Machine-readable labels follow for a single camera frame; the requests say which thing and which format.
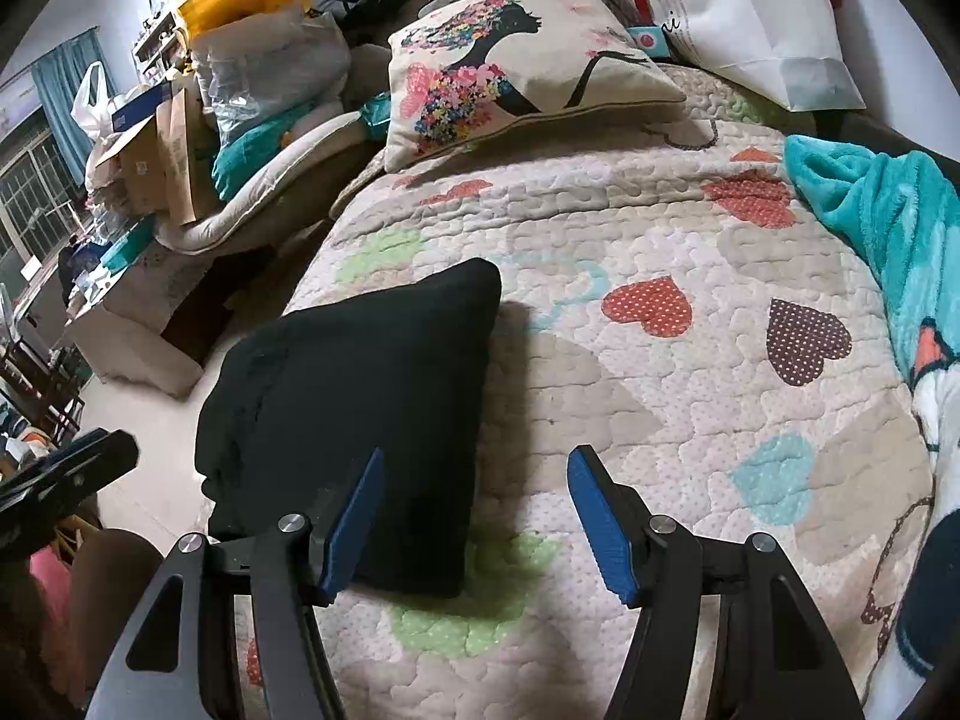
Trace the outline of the black pants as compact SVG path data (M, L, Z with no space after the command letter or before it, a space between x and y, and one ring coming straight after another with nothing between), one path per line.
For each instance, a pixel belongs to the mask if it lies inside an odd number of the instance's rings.
M355 582L464 587L498 268L470 259L409 286L295 310L224 356L200 410L208 531L231 541L313 507L350 461L384 455L386 492Z

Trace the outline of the beige storage box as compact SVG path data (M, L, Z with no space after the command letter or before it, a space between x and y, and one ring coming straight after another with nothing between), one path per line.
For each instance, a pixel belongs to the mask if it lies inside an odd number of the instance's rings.
M174 398L192 392L226 317L215 259L160 244L94 288L65 325L93 374L141 383Z

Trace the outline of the heart patterned quilt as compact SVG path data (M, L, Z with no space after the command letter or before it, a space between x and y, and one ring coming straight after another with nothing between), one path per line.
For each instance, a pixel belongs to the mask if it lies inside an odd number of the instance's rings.
M880 289L782 167L814 130L672 67L676 106L540 122L371 164L293 309L498 266L464 593L344 593L317 618L353 718L597 718L636 626L597 571L566 457L698 535L773 535L857 689L887 645L932 472Z

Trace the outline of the brown cardboard box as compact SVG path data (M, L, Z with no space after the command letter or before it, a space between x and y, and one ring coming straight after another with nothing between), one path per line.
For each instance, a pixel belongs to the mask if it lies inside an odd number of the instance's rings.
M151 114L94 147L88 190L127 218L164 215L174 226L190 226L220 208L212 181L217 153L199 88L184 80Z

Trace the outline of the teal cloth bundle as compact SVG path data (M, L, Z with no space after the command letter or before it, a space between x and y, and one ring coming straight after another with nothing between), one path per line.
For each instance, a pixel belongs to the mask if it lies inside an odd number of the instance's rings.
M296 126L314 109L316 105L311 103L291 107L222 146L212 167L213 188L218 199L229 202L259 169L291 145L296 138Z

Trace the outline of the blue curtain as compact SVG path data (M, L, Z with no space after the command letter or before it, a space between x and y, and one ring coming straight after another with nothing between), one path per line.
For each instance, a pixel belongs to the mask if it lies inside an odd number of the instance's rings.
M91 150L109 130L116 94L96 29L80 32L31 66L47 123L71 180L85 185Z

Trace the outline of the beige folded cushion mat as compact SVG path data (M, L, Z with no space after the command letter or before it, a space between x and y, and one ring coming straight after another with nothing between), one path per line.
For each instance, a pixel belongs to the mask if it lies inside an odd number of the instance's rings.
M158 216L153 238L166 249L184 255L200 255L217 249L245 223L267 210L283 190L291 187L296 179L301 179L309 169L338 158L364 142L366 127L361 114L353 110L337 115L283 148L229 202L205 220L179 226L167 216Z

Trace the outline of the teal fleece blanket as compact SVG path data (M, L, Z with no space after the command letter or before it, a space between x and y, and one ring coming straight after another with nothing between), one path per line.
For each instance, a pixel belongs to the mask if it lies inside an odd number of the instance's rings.
M877 281L934 472L928 531L867 691L867 717L895 718L958 644L957 190L923 151L890 156L791 135L784 165L818 221Z

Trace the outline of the teal box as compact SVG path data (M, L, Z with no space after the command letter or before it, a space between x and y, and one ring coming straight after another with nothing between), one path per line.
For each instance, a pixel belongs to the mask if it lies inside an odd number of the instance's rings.
M366 128L366 137L373 142L384 142L391 123L391 95L382 91L364 101L359 108L359 115Z

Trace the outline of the floral lady print pillow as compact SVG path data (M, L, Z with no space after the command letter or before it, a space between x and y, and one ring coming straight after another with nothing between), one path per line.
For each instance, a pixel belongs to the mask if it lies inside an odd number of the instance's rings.
M540 119L685 99L604 0L459 0L389 47L389 172Z

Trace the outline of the clear plastic bag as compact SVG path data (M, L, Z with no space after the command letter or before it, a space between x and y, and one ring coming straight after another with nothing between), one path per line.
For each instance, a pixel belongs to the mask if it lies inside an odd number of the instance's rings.
M192 55L221 146L285 110L336 98L352 65L334 17L297 4L204 32Z

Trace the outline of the white paper bag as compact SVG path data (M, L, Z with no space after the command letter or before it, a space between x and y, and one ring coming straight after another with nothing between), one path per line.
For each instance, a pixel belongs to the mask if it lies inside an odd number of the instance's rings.
M612 0L658 25L690 64L789 112L859 110L830 0Z

